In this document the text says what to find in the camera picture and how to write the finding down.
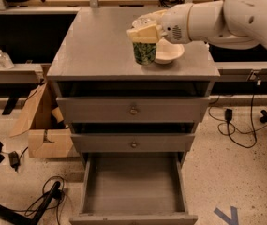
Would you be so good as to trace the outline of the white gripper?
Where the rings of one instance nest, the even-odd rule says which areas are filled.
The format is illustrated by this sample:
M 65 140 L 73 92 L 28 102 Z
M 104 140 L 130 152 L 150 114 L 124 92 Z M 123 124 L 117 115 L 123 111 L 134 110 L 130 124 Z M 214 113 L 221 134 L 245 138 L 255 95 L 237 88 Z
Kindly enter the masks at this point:
M 191 41 L 188 34 L 188 17 L 192 4 L 181 4 L 156 12 L 141 15 L 143 23 L 157 23 L 127 30 L 133 43 L 156 44 L 163 37 L 172 44 L 187 44 Z

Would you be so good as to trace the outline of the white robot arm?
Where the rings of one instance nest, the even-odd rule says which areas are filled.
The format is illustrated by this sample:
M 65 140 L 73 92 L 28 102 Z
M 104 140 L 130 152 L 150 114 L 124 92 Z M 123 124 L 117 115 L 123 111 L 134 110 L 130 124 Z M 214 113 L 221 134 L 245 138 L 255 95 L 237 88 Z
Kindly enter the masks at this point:
M 205 41 L 227 49 L 267 50 L 267 0 L 218 0 L 186 3 L 144 14 L 127 35 L 134 43 L 172 44 Z

